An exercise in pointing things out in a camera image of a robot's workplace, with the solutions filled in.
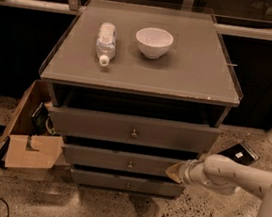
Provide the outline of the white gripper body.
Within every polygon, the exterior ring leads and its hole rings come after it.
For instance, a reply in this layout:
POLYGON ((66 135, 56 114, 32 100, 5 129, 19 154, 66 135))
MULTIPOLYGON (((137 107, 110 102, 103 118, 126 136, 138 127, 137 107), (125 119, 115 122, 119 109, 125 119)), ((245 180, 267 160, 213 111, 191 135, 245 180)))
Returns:
POLYGON ((197 184, 200 181, 201 163, 195 160, 186 160, 179 169, 180 181, 184 185, 197 184))

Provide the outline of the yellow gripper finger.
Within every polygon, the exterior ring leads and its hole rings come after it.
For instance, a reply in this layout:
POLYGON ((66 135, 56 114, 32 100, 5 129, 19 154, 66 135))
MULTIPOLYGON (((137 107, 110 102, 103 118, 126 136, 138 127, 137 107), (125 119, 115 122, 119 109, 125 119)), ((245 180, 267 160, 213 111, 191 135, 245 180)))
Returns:
POLYGON ((167 176, 175 183, 182 183, 185 163, 183 161, 169 166, 166 169, 167 176))

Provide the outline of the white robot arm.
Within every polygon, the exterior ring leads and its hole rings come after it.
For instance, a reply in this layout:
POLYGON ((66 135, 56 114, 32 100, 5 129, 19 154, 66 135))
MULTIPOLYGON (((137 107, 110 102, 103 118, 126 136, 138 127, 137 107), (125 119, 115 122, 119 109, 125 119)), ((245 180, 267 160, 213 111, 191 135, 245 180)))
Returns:
POLYGON ((256 217, 272 217, 272 172, 241 165, 219 154, 203 161, 180 161, 166 169, 167 176, 183 186, 202 185, 218 194, 244 189, 261 200, 256 217))

